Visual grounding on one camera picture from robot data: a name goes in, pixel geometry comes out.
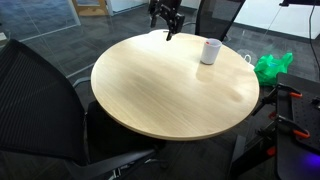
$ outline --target floor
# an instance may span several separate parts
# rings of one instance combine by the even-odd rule
[[[188,21],[194,21],[194,10],[181,9]],[[140,7],[113,17],[81,17],[82,26],[23,41],[52,63],[71,83],[77,78],[90,75],[92,66],[102,52],[128,37],[150,32],[147,7]],[[159,21],[157,28],[165,28]],[[192,26],[184,32],[192,32]],[[252,64],[266,54],[281,58],[292,52],[294,60],[288,73],[309,80],[319,81],[318,67],[310,45],[295,37],[283,37],[272,32],[253,31],[233,25],[228,32],[230,41],[224,44],[241,55],[249,54]],[[320,39],[314,42],[320,57]],[[77,89],[84,107],[94,99],[90,84],[82,84]],[[270,88],[261,88],[261,97]],[[268,106],[258,115],[248,117],[230,131],[206,140],[192,142],[169,142],[157,157],[169,162],[167,169],[158,164],[144,165],[128,179],[226,179],[231,162],[236,136],[251,139],[255,129],[269,123],[266,117],[274,107]],[[275,179],[273,159],[248,171],[239,179]],[[97,179],[107,179],[108,175]],[[63,161],[0,152],[0,179],[72,179]]]
[[[0,0],[0,32],[27,39],[76,24],[66,0]]]

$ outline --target black office chair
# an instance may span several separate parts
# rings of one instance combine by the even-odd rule
[[[237,17],[245,0],[201,0],[196,22],[195,35],[223,41]]]
[[[96,101],[85,112],[69,81],[24,44],[10,40],[0,52],[1,150],[61,158],[75,179],[90,179],[142,164],[163,145],[115,123]]]

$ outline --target round table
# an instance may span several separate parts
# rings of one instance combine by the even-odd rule
[[[222,46],[213,65],[200,63],[205,38],[152,31],[121,41],[95,63],[91,85],[121,125],[165,140],[218,135],[255,107],[259,84],[236,52]]]

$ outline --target green object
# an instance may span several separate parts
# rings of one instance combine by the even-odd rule
[[[275,59],[271,54],[262,56],[254,68],[260,86],[275,85],[277,74],[279,72],[287,73],[292,60],[292,53],[286,53],[281,59]]]

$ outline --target wall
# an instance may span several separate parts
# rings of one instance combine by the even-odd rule
[[[194,9],[198,9],[200,4],[200,0],[182,0],[181,6],[190,7]]]
[[[308,38],[309,16],[312,6],[289,5],[289,7],[280,7],[279,3],[281,2],[282,0],[246,0],[235,22]],[[319,19],[320,7],[316,6],[311,21],[312,39],[320,34]]]
[[[112,9],[114,12],[119,12],[143,3],[149,3],[149,0],[108,0],[107,2],[107,4],[110,5],[109,9]]]

